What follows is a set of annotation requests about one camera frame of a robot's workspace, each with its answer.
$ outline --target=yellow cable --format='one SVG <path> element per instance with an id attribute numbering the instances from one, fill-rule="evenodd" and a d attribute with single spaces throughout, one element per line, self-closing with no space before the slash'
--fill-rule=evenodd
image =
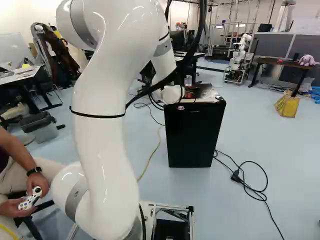
<path id="1" fill-rule="evenodd" d="M 13 240 L 19 240 L 17 235 L 15 235 L 13 231 L 11 231 L 9 228 L 5 227 L 4 225 L 0 224 L 0 229 L 7 232 L 13 238 Z"/>
<path id="2" fill-rule="evenodd" d="M 146 166 L 145 166 L 142 174 L 140 175 L 140 177 L 138 177 L 138 179 L 137 179 L 138 182 L 139 182 L 139 181 L 142 179 L 142 177 L 145 175 L 145 173 L 146 173 L 146 171 L 147 171 L 147 169 L 148 169 L 148 167 L 149 167 L 151 158 L 153 157 L 153 155 L 156 153 L 156 151 L 157 151 L 158 148 L 160 147 L 160 144 L 161 144 L 160 130 L 161 130 L 161 128 L 162 128 L 162 126 L 160 126 L 159 129 L 158 129 L 158 131 L 157 131 L 158 138 L 159 138 L 159 143 L 158 143 L 158 145 L 156 146 L 156 148 L 153 150 L 153 152 L 151 153 L 151 155 L 150 155 L 150 157 L 149 157 L 149 159 L 148 159 L 148 161 L 147 161 L 147 163 L 146 163 Z"/>

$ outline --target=beige pants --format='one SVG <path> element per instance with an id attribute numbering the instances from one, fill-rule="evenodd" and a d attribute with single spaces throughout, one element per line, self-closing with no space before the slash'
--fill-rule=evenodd
<path id="1" fill-rule="evenodd" d="M 64 167 L 60 163 L 43 158 L 35 158 L 34 161 L 42 168 L 42 173 L 49 184 Z M 8 200 L 7 195 L 10 193 L 27 191 L 27 178 L 26 170 L 10 157 L 7 167 L 0 173 L 0 204 Z M 12 218 L 0 215 L 0 225 L 12 231 L 18 239 L 23 239 Z M 0 240 L 13 240 L 13 238 L 0 227 Z"/>

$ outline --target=gray partition wall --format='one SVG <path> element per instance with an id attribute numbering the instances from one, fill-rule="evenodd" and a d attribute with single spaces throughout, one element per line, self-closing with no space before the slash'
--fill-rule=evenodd
<path id="1" fill-rule="evenodd" d="M 310 54 L 317 62 L 320 62 L 320 35 L 296 34 L 286 32 L 258 32 L 254 35 L 250 52 L 253 53 L 259 39 L 256 56 L 289 58 L 295 53 L 301 58 Z M 279 81 L 287 83 L 298 83 L 301 71 L 292 67 L 284 67 Z M 315 78 L 313 86 L 320 86 L 320 67 L 310 70 L 307 77 Z"/>
<path id="2" fill-rule="evenodd" d="M 256 56 L 268 56 L 285 58 L 290 48 L 293 33 L 275 33 L 275 32 L 257 32 L 253 36 L 250 52 L 253 53 L 256 49 Z"/>

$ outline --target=black power cord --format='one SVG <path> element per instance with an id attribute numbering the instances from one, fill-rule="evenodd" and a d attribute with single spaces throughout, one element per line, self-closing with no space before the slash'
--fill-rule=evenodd
<path id="1" fill-rule="evenodd" d="M 147 234 L 146 234 L 146 219 L 144 215 L 144 211 L 142 210 L 141 204 L 139 204 L 140 209 L 140 215 L 141 215 L 141 223 L 142 223 L 142 240 L 147 240 Z"/>
<path id="2" fill-rule="evenodd" d="M 199 24 L 196 36 L 193 40 L 191 48 L 184 56 L 183 60 L 167 77 L 163 80 L 159 81 L 158 83 L 154 84 L 153 86 L 141 91 L 135 97 L 133 97 L 126 105 L 125 108 L 127 109 L 133 102 L 136 100 L 153 93 L 154 91 L 163 88 L 166 84 L 169 84 L 173 81 L 174 77 L 182 73 L 185 68 L 188 66 L 189 62 L 191 61 L 192 57 L 194 56 L 195 52 L 197 51 L 200 38 L 205 27 L 206 23 L 206 9 L 207 9 L 207 0 L 199 0 Z"/>
<path id="3" fill-rule="evenodd" d="M 225 155 L 226 157 L 228 157 L 228 158 L 236 165 L 237 170 L 233 171 L 229 166 L 227 166 L 225 163 L 223 163 L 221 160 L 219 160 L 219 159 L 217 158 L 218 153 L 221 153 L 221 154 Z M 215 150 L 215 151 L 214 151 L 214 156 L 213 156 L 213 158 L 214 158 L 215 160 L 217 160 L 220 164 L 222 164 L 224 167 L 226 167 L 228 170 L 230 170 L 230 171 L 232 172 L 231 180 L 234 181 L 234 182 L 236 182 L 236 183 L 238 183 L 238 184 L 241 184 L 241 185 L 243 186 L 243 189 L 244 189 L 245 193 L 246 193 L 248 196 L 250 196 L 251 198 L 253 198 L 253 199 L 257 200 L 257 201 L 260 201 L 260 202 L 264 202 L 264 203 L 265 203 L 265 205 L 266 205 L 266 207 L 267 207 L 267 209 L 268 209 L 268 212 L 269 212 L 269 214 L 270 214 L 271 220 L 272 220 L 272 222 L 274 223 L 276 229 L 278 230 L 278 232 L 279 232 L 279 234 L 280 234 L 280 236 L 281 236 L 281 239 L 282 239 L 282 240 L 285 240 L 285 238 L 284 238 L 283 234 L 281 233 L 281 231 L 280 231 L 280 229 L 279 229 L 279 227 L 278 227 L 278 225 L 277 225 L 274 217 L 272 216 L 270 207 L 269 207 L 269 205 L 268 205 L 268 203 L 267 203 L 267 196 L 266 196 L 266 194 L 265 194 L 264 192 L 266 191 L 266 189 L 267 189 L 267 187 L 268 187 L 269 180 L 268 180 L 268 175 L 267 175 L 266 171 L 263 169 L 263 167 L 260 166 L 258 163 L 254 162 L 254 161 L 244 161 L 243 163 L 241 163 L 240 165 L 238 165 L 238 164 L 233 160 L 232 157 L 230 157 L 229 155 L 227 155 L 227 154 L 225 154 L 225 153 L 223 153 L 223 152 L 221 152 L 221 151 L 219 151 L 219 150 Z M 265 186 L 264 186 L 264 188 L 263 188 L 262 190 L 254 189 L 254 188 L 252 188 L 250 185 L 248 185 L 248 184 L 246 183 L 246 181 L 245 181 L 245 171 L 242 169 L 242 166 L 245 165 L 245 164 L 254 164 L 254 165 L 258 166 L 258 167 L 262 170 L 263 174 L 265 175 L 265 179 L 266 179 L 266 184 L 265 184 Z M 251 194 L 249 193 L 249 191 L 253 192 L 257 197 L 251 195 Z"/>
<path id="4" fill-rule="evenodd" d="M 168 0 L 168 3 L 166 5 L 165 11 L 164 11 L 165 19 L 167 22 L 168 22 L 168 17 L 169 17 L 170 5 L 171 5 L 172 1 L 173 0 Z"/>
<path id="5" fill-rule="evenodd" d="M 149 99 L 150 99 L 150 103 L 158 110 L 160 111 L 164 111 L 164 106 L 160 105 L 159 103 L 161 103 L 161 101 L 156 101 L 154 99 L 154 97 L 152 96 L 152 93 L 150 93 L 149 95 Z"/>
<path id="6" fill-rule="evenodd" d="M 137 102 L 136 104 L 133 105 L 133 107 L 136 108 L 136 109 L 141 109 L 141 108 L 147 107 L 147 108 L 149 109 L 149 111 L 150 111 L 150 116 L 152 117 L 152 119 L 153 119 L 157 124 L 159 124 L 159 125 L 161 125 L 161 126 L 166 126 L 166 125 L 158 122 L 158 121 L 155 119 L 155 117 L 152 115 L 151 107 L 149 107 L 150 104 L 152 104 L 152 102 L 150 102 L 150 103 L 148 103 L 148 104 L 145 104 L 145 103 L 143 103 L 143 102 Z"/>

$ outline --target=black box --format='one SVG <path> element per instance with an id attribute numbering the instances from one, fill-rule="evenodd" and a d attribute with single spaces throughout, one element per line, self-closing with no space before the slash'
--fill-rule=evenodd
<path id="1" fill-rule="evenodd" d="M 226 101 L 221 96 L 211 102 L 190 100 L 164 107 L 169 167 L 210 168 Z"/>

